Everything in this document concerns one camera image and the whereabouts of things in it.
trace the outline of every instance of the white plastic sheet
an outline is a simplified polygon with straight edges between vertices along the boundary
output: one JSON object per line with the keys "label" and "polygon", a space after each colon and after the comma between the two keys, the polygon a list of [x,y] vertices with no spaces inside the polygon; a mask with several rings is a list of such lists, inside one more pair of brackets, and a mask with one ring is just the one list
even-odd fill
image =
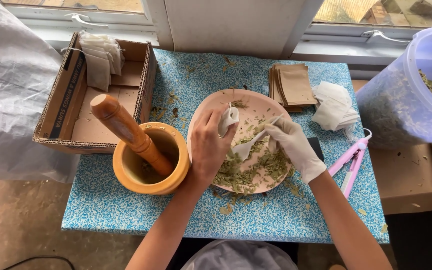
{"label": "white plastic sheet", "polygon": [[61,61],[0,4],[0,179],[73,181],[79,155],[32,141]]}

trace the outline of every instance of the person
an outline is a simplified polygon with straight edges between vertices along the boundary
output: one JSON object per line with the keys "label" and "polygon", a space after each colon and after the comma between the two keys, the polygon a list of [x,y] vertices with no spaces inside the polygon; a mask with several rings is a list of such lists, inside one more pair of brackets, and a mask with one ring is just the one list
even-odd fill
{"label": "person", "polygon": [[[224,135],[218,123],[227,105],[205,110],[191,134],[192,165],[171,201],[154,222],[130,259],[126,270],[164,270],[170,263],[203,192],[212,183],[231,148],[238,123]],[[347,269],[392,269],[386,255],[329,175],[326,165],[316,156],[301,126],[279,119],[265,124],[270,135],[269,149],[282,147],[302,181],[309,185],[321,209],[331,238]],[[180,269],[291,269],[297,270],[287,253],[259,241],[215,240]]]}

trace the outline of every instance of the window handle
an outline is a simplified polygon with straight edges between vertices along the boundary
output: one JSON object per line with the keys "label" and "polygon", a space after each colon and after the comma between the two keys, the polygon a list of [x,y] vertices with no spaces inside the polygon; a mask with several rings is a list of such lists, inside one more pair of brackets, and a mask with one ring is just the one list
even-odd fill
{"label": "window handle", "polygon": [[69,14],[66,14],[64,16],[65,17],[71,16],[71,21],[77,23],[82,28],[98,28],[98,29],[109,29],[110,28],[107,24],[96,24],[96,23],[87,22],[87,21],[89,21],[89,17],[85,16],[85,15],[78,14],[78,13],[69,13]]}
{"label": "window handle", "polygon": [[361,37],[369,37],[366,43],[383,43],[389,45],[408,45],[409,41],[402,41],[385,36],[385,34],[379,30],[367,31],[361,34]]}

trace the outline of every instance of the stack of tea bags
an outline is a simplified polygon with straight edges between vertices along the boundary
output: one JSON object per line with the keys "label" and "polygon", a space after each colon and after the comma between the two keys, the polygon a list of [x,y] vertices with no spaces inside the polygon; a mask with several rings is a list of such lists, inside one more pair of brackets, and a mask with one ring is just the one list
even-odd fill
{"label": "stack of tea bags", "polygon": [[321,81],[312,88],[318,99],[312,119],[324,130],[340,130],[353,125],[360,117],[353,109],[348,90],[338,84]]}
{"label": "stack of tea bags", "polygon": [[121,75],[124,56],[117,41],[106,34],[79,32],[79,44],[86,58],[87,84],[108,91],[111,74]]}
{"label": "stack of tea bags", "polygon": [[269,97],[290,113],[300,113],[302,107],[318,103],[313,96],[305,64],[274,64],[269,70]]}

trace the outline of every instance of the wooden pestle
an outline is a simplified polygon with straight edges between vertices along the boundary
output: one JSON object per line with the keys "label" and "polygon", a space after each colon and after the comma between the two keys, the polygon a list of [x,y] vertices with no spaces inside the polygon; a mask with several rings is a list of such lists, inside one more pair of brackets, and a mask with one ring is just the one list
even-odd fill
{"label": "wooden pestle", "polygon": [[117,99],[101,94],[93,98],[90,105],[93,115],[131,150],[149,162],[158,174],[168,176],[173,172],[171,162],[159,152],[151,138]]}

